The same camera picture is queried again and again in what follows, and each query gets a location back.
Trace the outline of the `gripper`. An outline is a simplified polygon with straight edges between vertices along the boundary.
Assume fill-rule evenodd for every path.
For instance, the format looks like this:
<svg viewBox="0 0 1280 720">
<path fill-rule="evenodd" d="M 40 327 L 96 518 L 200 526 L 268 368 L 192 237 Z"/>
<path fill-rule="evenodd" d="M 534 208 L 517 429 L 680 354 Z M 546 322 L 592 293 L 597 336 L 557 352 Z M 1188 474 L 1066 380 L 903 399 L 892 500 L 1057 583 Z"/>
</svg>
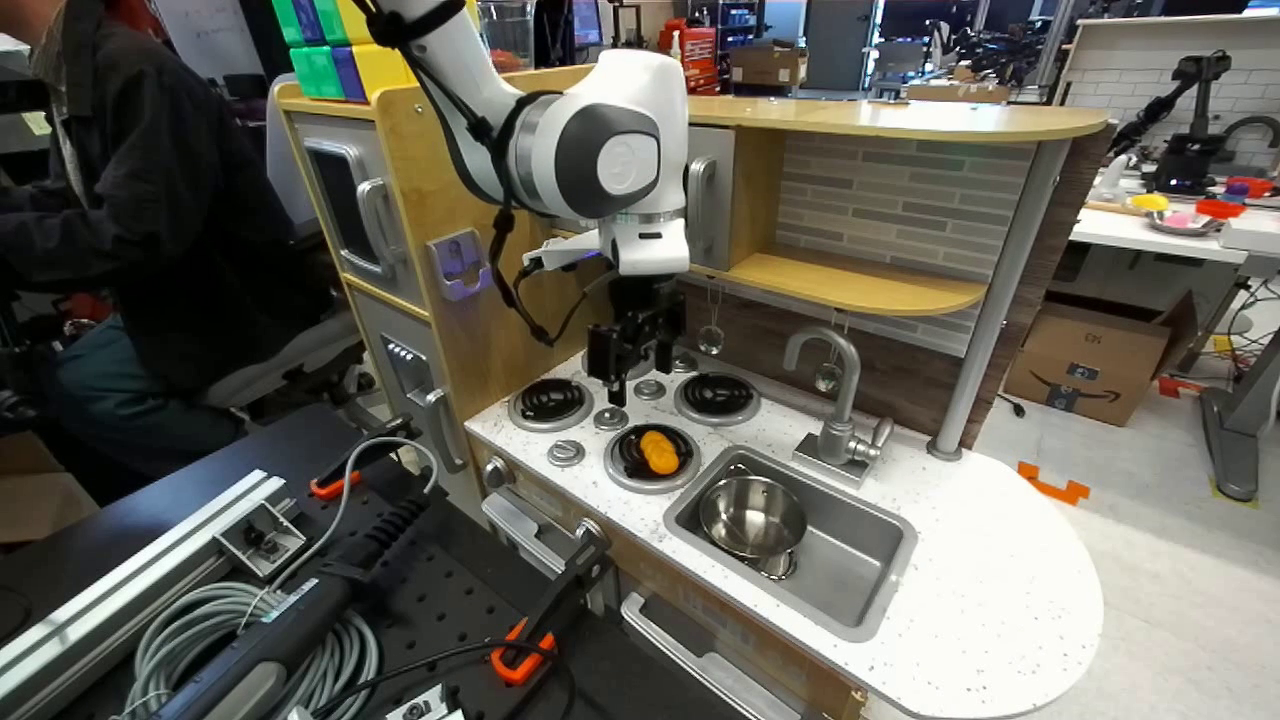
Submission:
<svg viewBox="0 0 1280 720">
<path fill-rule="evenodd" d="M 675 345 L 687 329 L 685 292 L 673 275 L 620 275 L 608 283 L 613 324 L 588 329 L 586 372 L 605 388 L 611 405 L 627 404 L 628 346 L 625 341 L 654 341 L 654 365 L 669 374 Z"/>
</svg>

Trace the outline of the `orange toy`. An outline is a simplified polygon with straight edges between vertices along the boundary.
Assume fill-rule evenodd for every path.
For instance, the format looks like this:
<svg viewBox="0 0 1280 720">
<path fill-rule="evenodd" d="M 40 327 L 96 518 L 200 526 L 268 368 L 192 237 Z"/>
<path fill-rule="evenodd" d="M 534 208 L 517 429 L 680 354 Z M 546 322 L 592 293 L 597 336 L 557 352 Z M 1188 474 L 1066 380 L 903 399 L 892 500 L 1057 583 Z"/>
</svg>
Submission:
<svg viewBox="0 0 1280 720">
<path fill-rule="evenodd" d="M 676 443 L 663 430 L 646 430 L 639 447 L 649 470 L 658 477 L 672 477 L 680 471 L 681 455 Z"/>
</svg>

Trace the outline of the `toy microwave door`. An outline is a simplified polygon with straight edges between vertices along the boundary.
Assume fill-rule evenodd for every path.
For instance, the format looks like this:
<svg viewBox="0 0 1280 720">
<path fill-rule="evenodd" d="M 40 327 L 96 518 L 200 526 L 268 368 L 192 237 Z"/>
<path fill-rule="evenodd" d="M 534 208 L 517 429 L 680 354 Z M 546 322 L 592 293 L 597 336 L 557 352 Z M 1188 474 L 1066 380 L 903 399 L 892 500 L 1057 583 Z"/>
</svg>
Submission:
<svg viewBox="0 0 1280 720">
<path fill-rule="evenodd" d="M 324 201 L 326 219 L 335 233 L 340 259 L 351 270 L 388 287 L 393 286 L 404 260 L 396 268 L 394 275 L 384 277 L 378 273 L 378 260 L 365 234 L 356 202 L 356 190 L 362 181 L 381 177 L 390 190 L 387 165 L 381 152 L 372 145 L 372 136 L 356 133 L 344 138 L 307 137 L 302 143 Z M 390 211 L 396 223 L 393 204 Z"/>
</svg>

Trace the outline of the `silver plate with pink toy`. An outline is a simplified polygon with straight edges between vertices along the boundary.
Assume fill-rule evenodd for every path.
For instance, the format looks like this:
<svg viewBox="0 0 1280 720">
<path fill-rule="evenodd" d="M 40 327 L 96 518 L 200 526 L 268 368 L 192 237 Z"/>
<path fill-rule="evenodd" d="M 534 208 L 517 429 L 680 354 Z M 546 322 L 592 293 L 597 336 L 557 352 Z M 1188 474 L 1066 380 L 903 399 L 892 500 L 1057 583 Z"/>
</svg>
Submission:
<svg viewBox="0 0 1280 720">
<path fill-rule="evenodd" d="M 1189 238 L 1216 236 L 1228 225 L 1224 219 L 1193 211 L 1147 211 L 1146 219 L 1155 232 Z"/>
</svg>

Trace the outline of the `orange black clamp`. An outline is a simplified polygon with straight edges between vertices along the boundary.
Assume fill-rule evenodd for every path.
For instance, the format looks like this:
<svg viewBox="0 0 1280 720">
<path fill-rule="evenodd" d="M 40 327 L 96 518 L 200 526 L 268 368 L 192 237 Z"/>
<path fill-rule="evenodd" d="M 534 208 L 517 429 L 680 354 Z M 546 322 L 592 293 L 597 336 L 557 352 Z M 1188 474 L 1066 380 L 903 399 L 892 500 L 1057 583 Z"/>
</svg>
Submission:
<svg viewBox="0 0 1280 720">
<path fill-rule="evenodd" d="M 339 500 L 351 486 L 361 483 L 360 469 L 366 461 L 353 457 L 358 447 L 370 439 L 416 441 L 422 432 L 413 425 L 408 414 L 366 429 L 334 462 L 315 475 L 308 483 L 308 496 L 321 502 Z"/>
<path fill-rule="evenodd" d="M 594 520 L 584 518 L 575 532 L 573 552 L 561 573 L 489 655 L 493 671 L 508 687 L 525 685 L 557 657 L 558 639 L 588 609 L 588 598 L 612 569 L 611 542 Z"/>
</svg>

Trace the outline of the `silver sink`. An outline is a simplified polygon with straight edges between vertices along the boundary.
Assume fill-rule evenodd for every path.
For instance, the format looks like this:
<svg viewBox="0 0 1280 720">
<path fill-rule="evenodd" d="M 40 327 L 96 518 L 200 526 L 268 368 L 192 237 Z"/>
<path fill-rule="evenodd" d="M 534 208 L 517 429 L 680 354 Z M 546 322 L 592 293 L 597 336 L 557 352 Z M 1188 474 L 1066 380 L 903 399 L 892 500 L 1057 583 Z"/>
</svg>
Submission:
<svg viewBox="0 0 1280 720">
<path fill-rule="evenodd" d="M 806 512 L 808 530 L 794 553 L 796 568 L 783 580 L 771 580 L 731 557 L 701 530 L 701 493 L 726 477 L 740 475 L 777 480 Z M 918 539 L 915 528 L 897 514 L 856 497 L 838 483 L 745 446 L 732 446 L 716 456 L 678 495 L 664 524 L 730 575 L 855 643 L 870 641 L 879 630 Z"/>
</svg>

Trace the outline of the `plain cardboard box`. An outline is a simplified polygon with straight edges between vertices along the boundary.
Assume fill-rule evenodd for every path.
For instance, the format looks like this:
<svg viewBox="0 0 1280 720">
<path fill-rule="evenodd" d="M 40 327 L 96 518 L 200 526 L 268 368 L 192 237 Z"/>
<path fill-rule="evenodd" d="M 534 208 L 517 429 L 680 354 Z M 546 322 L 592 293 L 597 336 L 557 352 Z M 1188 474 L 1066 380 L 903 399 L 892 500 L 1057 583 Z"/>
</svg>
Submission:
<svg viewBox="0 0 1280 720">
<path fill-rule="evenodd" d="M 806 47 L 754 44 L 730 50 L 730 81 L 735 87 L 797 88 L 806 82 Z"/>
</svg>

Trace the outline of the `stack of coloured blocks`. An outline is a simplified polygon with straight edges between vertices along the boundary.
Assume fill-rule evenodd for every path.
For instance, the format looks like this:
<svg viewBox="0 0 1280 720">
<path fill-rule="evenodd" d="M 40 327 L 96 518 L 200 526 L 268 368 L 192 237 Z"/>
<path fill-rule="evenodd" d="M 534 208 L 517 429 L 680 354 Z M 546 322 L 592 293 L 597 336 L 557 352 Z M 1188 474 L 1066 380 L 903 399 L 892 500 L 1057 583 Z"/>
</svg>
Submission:
<svg viewBox="0 0 1280 720">
<path fill-rule="evenodd" d="M 384 88 L 415 85 L 394 50 L 374 42 L 366 0 L 270 0 L 306 97 L 369 105 Z"/>
</svg>

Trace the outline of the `large black clamp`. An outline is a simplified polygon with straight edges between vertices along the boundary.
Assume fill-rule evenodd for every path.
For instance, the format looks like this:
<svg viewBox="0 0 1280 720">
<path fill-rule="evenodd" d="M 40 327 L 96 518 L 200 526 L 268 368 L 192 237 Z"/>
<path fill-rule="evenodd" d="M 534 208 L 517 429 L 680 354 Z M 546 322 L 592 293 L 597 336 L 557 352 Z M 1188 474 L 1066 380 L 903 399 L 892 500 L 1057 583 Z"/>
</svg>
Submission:
<svg viewBox="0 0 1280 720">
<path fill-rule="evenodd" d="M 293 591 L 216 582 L 163 610 L 134 652 L 134 720 L 360 720 L 381 646 L 355 601 L 431 503 L 403 498 Z"/>
</svg>

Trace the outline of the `cardboard box with black print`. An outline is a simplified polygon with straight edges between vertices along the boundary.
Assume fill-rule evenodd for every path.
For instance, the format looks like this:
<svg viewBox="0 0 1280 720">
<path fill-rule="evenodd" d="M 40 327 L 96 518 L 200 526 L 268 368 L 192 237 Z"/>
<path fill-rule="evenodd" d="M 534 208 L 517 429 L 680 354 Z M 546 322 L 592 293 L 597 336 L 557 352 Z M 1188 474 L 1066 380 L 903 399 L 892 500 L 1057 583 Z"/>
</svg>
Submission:
<svg viewBox="0 0 1280 720">
<path fill-rule="evenodd" d="M 1005 377 L 1004 391 L 1125 427 L 1151 386 L 1178 364 L 1197 336 L 1192 292 L 1164 310 L 1050 292 Z"/>
</svg>

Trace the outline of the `person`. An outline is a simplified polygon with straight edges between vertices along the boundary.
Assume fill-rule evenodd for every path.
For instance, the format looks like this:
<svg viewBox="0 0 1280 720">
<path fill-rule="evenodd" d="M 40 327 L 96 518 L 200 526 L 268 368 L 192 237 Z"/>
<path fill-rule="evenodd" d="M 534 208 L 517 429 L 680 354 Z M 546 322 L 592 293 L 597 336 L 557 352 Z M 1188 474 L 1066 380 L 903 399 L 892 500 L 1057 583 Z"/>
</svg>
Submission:
<svg viewBox="0 0 1280 720">
<path fill-rule="evenodd" d="M 0 188 L 0 284 L 104 292 L 44 370 L 58 424 L 156 480 L 244 436 L 209 388 L 333 309 L 225 99 L 104 0 L 0 0 L 47 90 L 49 177 Z"/>
</svg>

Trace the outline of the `white table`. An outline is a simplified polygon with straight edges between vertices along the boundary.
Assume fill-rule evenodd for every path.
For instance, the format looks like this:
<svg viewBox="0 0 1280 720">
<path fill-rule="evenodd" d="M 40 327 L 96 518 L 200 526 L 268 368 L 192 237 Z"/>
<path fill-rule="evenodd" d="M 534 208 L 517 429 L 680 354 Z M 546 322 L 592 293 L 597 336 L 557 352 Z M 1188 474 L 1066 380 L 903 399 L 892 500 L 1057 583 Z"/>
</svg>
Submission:
<svg viewBox="0 0 1280 720">
<path fill-rule="evenodd" d="M 1102 204 L 1079 215 L 1071 240 L 1115 249 L 1225 263 L 1260 282 L 1280 279 L 1280 205 L 1242 206 L 1236 218 L 1206 218 L 1201 225 L 1162 228 L 1134 208 Z M 1280 327 L 1233 388 L 1199 393 L 1201 424 L 1217 492 L 1248 503 L 1260 489 L 1260 441 L 1280 418 Z"/>
</svg>

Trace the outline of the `white brick panel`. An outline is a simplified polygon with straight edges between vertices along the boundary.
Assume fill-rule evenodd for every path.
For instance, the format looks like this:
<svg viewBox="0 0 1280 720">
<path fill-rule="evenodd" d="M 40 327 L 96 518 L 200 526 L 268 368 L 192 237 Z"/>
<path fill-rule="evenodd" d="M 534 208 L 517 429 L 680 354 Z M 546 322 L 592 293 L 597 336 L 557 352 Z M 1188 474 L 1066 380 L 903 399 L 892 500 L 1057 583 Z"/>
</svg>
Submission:
<svg viewBox="0 0 1280 720">
<path fill-rule="evenodd" d="M 1203 115 L 1208 133 L 1226 136 L 1228 164 L 1280 170 L 1280 14 L 1083 20 L 1053 101 L 1106 110 L 1124 127 L 1179 86 L 1180 60 L 1216 51 L 1230 58 L 1230 68 L 1204 94 L 1190 85 L 1133 152 L 1157 158 Z"/>
</svg>

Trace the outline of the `orange floor bracket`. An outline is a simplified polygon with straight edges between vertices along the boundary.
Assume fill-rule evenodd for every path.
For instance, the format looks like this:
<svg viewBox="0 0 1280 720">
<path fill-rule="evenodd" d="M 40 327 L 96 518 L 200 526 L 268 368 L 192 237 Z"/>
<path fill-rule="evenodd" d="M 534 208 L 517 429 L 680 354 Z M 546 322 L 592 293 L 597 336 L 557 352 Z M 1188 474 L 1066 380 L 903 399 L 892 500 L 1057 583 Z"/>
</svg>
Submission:
<svg viewBox="0 0 1280 720">
<path fill-rule="evenodd" d="M 1041 478 L 1041 468 L 1032 462 L 1019 461 L 1016 473 L 1029 486 L 1043 496 L 1060 503 L 1076 507 L 1082 501 L 1091 497 L 1091 487 L 1076 480 L 1066 480 L 1062 486 L 1053 486 Z"/>
</svg>

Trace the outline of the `aluminium rail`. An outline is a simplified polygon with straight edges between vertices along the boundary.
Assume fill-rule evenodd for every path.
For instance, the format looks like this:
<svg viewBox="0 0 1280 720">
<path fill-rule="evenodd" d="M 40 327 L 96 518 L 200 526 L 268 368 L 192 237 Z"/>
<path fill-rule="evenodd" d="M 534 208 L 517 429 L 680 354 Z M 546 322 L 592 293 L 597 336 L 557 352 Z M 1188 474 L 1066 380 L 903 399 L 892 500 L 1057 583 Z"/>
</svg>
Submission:
<svg viewBox="0 0 1280 720">
<path fill-rule="evenodd" d="M 52 720 L 182 596 L 233 570 L 275 577 L 307 543 L 280 477 L 251 471 L 0 648 L 0 720 Z"/>
</svg>

